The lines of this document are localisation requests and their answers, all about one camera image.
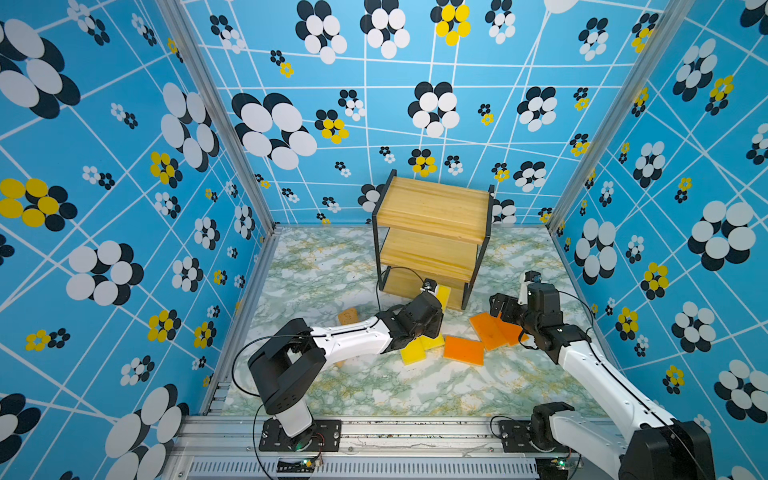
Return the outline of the yellow sponge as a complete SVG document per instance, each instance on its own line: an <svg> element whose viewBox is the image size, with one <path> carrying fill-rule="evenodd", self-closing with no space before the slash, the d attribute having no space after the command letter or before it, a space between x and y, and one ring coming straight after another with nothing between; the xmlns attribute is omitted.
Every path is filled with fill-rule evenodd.
<svg viewBox="0 0 768 480"><path fill-rule="evenodd" d="M425 351L437 349L445 345L445 339L443 335L438 335L435 338L430 338L428 336L423 335L419 337L419 341L421 343L422 348Z"/></svg>
<svg viewBox="0 0 768 480"><path fill-rule="evenodd" d="M400 351L402 362L405 366L413 365L426 359L426 350L420 339L409 342Z"/></svg>
<svg viewBox="0 0 768 480"><path fill-rule="evenodd" d="M440 303L442 312L445 312L448 308L448 303L452 289L446 285L438 284L435 289L435 296Z"/></svg>

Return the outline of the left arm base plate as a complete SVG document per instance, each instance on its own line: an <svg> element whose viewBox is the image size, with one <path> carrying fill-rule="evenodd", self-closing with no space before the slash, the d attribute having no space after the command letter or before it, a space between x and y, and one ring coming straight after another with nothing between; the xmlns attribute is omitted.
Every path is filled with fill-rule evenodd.
<svg viewBox="0 0 768 480"><path fill-rule="evenodd" d="M290 437L277 419L269 419L256 439L260 452L337 452L341 433L341 420L319 419L297 436Z"/></svg>

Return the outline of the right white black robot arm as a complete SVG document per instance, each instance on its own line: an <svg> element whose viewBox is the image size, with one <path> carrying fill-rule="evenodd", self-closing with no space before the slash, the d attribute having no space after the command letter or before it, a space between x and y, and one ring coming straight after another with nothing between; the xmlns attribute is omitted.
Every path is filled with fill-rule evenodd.
<svg viewBox="0 0 768 480"><path fill-rule="evenodd" d="M536 348L593 397L616 426L611 434L564 402L533 410L529 435L541 450L567 447L613 479L713 479L710 437L693 421L682 422L656 405L593 346L581 327L565 322L560 292L529 282L524 299L496 293L492 316L521 328Z"/></svg>

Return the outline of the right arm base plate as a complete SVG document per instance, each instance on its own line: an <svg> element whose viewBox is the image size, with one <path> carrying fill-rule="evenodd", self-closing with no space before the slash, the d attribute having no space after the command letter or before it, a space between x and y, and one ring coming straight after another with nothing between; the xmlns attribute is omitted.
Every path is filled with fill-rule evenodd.
<svg viewBox="0 0 768 480"><path fill-rule="evenodd" d="M494 433L499 437L505 453L531 453L567 455L570 449L554 440L540 437L529 421L501 419L495 422Z"/></svg>

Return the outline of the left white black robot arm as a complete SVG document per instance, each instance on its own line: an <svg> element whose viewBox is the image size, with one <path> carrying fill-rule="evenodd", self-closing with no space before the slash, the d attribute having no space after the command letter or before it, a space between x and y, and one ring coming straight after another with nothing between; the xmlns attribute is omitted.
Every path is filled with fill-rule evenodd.
<svg viewBox="0 0 768 480"><path fill-rule="evenodd" d="M294 440L311 436L315 420L305 395L324 369L366 355L399 351L423 336L436 338L444 302L423 290L413 300L346 326L311 327L304 319L286 323L248 359L248 369L266 414Z"/></svg>

